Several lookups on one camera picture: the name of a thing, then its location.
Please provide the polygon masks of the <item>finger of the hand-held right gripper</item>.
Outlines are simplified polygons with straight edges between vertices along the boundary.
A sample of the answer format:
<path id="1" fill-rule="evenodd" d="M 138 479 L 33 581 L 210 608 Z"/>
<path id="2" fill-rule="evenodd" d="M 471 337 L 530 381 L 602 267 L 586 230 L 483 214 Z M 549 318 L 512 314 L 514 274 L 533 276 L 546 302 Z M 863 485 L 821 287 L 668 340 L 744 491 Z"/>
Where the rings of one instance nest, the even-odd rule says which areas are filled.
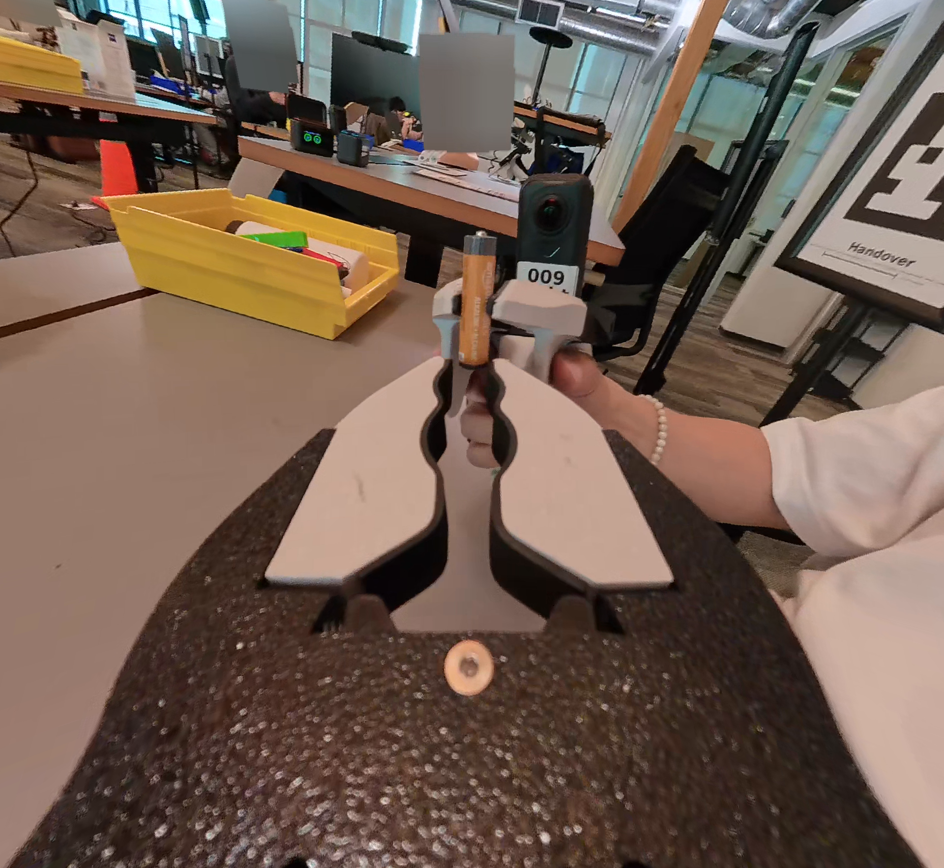
<path id="1" fill-rule="evenodd" d="M 509 280 L 496 293 L 491 316 L 525 330 L 578 340 L 584 332 L 586 305 L 578 297 L 525 280 Z"/>
<path id="2" fill-rule="evenodd" d="M 462 284 L 446 284 L 434 294 L 431 316 L 441 343 L 457 343 L 462 312 Z"/>

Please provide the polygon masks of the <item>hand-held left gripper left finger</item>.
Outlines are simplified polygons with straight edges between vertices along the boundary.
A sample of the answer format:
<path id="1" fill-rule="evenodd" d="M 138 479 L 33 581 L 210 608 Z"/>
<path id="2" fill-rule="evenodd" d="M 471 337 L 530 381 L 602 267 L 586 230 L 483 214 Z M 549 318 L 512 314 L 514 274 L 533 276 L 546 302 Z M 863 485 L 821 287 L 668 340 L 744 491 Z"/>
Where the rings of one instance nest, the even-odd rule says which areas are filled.
<path id="1" fill-rule="evenodd" d="M 449 403 L 450 361 L 434 356 L 354 407 L 331 433 L 266 582 L 369 594 L 390 612 L 429 589 L 447 557 L 438 461 Z"/>

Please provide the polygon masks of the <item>orange and black battery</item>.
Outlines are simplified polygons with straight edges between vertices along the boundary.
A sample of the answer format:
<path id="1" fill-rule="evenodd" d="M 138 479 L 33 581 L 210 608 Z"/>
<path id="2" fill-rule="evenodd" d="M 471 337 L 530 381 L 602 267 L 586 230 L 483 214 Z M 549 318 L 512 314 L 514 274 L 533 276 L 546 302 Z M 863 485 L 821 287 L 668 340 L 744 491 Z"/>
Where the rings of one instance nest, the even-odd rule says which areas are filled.
<path id="1" fill-rule="evenodd" d="M 489 300 L 494 291 L 497 239 L 484 230 L 465 238 L 458 359 L 466 368 L 486 365 L 490 355 Z"/>

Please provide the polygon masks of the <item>yellow plastic bin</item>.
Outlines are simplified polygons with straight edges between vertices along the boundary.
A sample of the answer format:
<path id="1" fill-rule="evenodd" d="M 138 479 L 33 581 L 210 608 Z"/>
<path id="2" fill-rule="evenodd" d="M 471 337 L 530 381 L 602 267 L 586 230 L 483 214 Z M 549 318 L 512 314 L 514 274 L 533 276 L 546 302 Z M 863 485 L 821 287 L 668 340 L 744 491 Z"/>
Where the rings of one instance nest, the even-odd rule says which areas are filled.
<path id="1" fill-rule="evenodd" d="M 334 340 L 398 280 L 394 234 L 229 190 L 112 197 L 109 212 L 140 286 Z M 233 220 L 304 231 L 364 253 L 370 281 L 345 298 L 332 264 L 225 231 Z"/>

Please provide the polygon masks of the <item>person's right forearm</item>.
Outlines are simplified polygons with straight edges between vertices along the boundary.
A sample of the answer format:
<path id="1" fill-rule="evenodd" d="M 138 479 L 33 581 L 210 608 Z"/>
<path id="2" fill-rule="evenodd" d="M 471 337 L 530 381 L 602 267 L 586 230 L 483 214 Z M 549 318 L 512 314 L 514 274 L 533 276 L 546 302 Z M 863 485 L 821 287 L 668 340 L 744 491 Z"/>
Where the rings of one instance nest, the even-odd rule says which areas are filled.
<path id="1" fill-rule="evenodd" d="M 787 529 L 773 496 L 771 454 L 760 429 L 666 411 L 667 447 L 657 466 L 677 488 L 713 521 Z"/>

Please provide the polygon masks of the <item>person's right hand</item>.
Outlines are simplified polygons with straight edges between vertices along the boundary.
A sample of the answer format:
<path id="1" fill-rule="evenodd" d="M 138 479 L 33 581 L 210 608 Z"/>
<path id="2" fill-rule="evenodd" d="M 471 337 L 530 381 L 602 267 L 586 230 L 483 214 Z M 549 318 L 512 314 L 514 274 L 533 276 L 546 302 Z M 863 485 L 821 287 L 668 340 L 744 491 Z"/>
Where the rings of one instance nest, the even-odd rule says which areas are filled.
<path id="1" fill-rule="evenodd" d="M 493 417 L 486 402 L 485 370 L 473 373 L 466 390 L 460 427 L 467 441 L 467 460 L 479 469 L 494 470 Z M 574 348 L 554 356 L 550 384 L 586 412 L 604 430 L 617 431 L 659 464 L 667 447 L 667 411 L 659 401 L 633 395 L 604 375 L 596 361 Z"/>

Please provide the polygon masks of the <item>white cylinder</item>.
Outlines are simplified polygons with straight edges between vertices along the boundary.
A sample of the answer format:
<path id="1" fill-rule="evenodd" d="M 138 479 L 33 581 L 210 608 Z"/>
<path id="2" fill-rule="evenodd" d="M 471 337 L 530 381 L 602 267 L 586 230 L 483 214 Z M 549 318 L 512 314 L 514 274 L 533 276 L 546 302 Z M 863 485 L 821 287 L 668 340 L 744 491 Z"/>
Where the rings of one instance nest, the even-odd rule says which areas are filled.
<path id="1" fill-rule="evenodd" d="M 369 284 L 370 266 L 368 257 L 364 253 L 313 237 L 308 237 L 308 240 L 309 247 L 321 252 L 333 253 L 348 261 L 349 272 L 341 272 L 337 269 L 342 286 L 342 295 L 345 298 Z"/>

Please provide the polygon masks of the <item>grey-top wood-edged desk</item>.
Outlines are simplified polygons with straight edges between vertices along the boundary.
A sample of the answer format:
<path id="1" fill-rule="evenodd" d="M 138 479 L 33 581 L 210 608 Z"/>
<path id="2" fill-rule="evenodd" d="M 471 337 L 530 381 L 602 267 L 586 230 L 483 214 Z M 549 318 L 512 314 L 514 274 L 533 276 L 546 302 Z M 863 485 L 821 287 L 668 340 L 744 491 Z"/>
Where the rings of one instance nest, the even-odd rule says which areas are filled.
<path id="1" fill-rule="evenodd" d="M 303 208 L 408 236 L 407 281 L 435 287 L 443 249 L 460 250 L 464 237 L 477 229 L 497 236 L 504 264 L 516 251 L 516 199 L 448 185 L 405 165 L 348 166 L 297 152 L 283 140 L 242 136 L 239 148 L 242 160 L 299 178 L 297 199 Z"/>

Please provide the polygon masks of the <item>black case with green lights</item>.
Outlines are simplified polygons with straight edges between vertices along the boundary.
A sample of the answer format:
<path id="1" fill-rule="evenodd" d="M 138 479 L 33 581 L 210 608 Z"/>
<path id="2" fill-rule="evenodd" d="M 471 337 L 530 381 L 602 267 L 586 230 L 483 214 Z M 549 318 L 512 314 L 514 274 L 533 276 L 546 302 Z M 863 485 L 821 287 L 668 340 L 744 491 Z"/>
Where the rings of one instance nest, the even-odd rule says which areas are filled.
<path id="1" fill-rule="evenodd" d="M 308 119 L 289 119 L 287 125 L 295 151 L 326 158 L 333 157 L 335 135 L 327 124 Z"/>

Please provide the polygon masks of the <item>black computer monitor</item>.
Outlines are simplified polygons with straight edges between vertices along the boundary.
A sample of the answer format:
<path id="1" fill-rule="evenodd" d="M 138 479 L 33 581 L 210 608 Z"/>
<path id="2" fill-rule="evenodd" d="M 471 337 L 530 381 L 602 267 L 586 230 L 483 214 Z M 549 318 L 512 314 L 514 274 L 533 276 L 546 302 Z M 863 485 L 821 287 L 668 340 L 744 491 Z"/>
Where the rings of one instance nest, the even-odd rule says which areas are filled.
<path id="1" fill-rule="evenodd" d="M 419 58 L 333 34 L 329 104 L 381 105 L 387 111 L 394 97 L 404 102 L 408 112 L 420 116 Z"/>

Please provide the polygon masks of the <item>black tripod stand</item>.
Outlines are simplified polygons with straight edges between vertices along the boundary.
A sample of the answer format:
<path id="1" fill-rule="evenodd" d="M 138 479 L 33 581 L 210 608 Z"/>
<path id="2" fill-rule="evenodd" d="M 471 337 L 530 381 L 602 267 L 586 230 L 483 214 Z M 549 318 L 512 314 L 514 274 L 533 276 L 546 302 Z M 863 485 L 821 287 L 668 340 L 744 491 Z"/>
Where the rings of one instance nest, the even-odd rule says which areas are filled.
<path id="1" fill-rule="evenodd" d="M 634 394 L 655 395 L 665 385 L 666 369 L 672 356 L 698 312 L 729 249 L 744 231 L 750 214 L 757 206 L 765 186 L 753 185 L 755 168 L 818 29 L 818 22 L 809 21 L 792 36 L 781 70 L 767 87 L 761 107 L 738 153 L 728 188 L 718 205 L 710 228 L 705 233 L 709 250 L 637 380 L 633 388 Z"/>

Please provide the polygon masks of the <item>orange traffic cone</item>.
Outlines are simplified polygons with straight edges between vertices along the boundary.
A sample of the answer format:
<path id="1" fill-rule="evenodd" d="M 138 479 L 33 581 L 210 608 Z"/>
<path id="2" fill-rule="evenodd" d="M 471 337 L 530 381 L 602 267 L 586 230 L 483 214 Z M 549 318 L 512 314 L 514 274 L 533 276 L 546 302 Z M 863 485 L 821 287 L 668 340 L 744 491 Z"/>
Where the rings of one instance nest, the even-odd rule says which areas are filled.
<path id="1" fill-rule="evenodd" d="M 112 197 L 139 193 L 133 157 L 126 143 L 100 141 L 99 159 L 101 190 L 89 198 L 90 203 L 108 209 Z"/>

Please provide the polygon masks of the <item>black-framed marker poster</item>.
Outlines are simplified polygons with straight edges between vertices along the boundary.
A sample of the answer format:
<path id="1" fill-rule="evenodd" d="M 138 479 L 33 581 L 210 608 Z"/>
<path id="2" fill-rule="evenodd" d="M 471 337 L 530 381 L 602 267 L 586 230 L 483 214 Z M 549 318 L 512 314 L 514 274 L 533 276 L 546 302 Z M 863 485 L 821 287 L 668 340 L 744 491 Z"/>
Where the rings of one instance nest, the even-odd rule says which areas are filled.
<path id="1" fill-rule="evenodd" d="M 942 184 L 939 27 L 775 266 L 941 332 Z"/>

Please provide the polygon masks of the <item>stack of yellow bins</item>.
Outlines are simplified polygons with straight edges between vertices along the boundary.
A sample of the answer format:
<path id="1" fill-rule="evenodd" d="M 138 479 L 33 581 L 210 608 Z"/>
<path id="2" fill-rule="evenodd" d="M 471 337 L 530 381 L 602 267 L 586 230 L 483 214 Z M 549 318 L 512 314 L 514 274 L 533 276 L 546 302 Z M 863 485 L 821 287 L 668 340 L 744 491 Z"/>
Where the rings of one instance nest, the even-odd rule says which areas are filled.
<path id="1" fill-rule="evenodd" d="M 76 59 L 6 36 L 1 37 L 1 82 L 79 95 L 85 89 Z"/>

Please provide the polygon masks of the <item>slim wooden post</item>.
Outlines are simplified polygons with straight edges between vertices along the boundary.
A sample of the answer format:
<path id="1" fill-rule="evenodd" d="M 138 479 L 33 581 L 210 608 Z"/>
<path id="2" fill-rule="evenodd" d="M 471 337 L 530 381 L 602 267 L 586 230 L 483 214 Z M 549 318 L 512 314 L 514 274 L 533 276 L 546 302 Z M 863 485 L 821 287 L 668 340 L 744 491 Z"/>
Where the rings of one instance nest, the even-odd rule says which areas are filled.
<path id="1" fill-rule="evenodd" d="M 700 1 L 615 214 L 613 227 L 618 233 L 639 209 L 656 179 L 662 156 L 729 1 Z"/>

